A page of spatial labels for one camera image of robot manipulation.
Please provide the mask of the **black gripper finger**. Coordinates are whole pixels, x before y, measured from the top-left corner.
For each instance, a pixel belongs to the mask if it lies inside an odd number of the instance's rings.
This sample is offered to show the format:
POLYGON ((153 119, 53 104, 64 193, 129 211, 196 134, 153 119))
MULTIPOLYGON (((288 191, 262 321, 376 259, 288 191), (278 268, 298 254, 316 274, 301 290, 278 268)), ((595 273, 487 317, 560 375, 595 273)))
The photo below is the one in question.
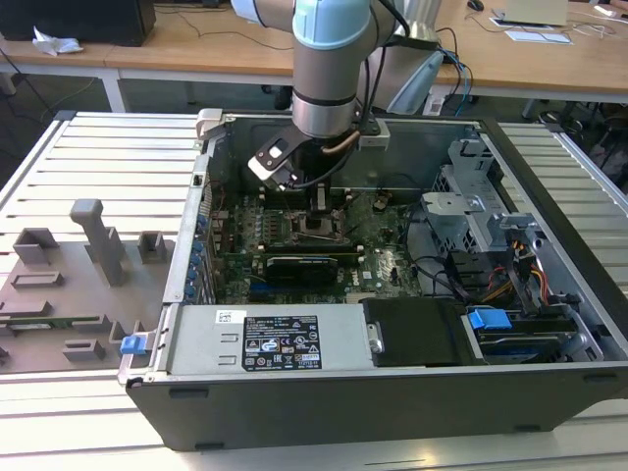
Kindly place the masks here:
POLYGON ((334 209, 329 182, 316 183, 307 190, 308 212, 312 217, 330 214, 334 209))

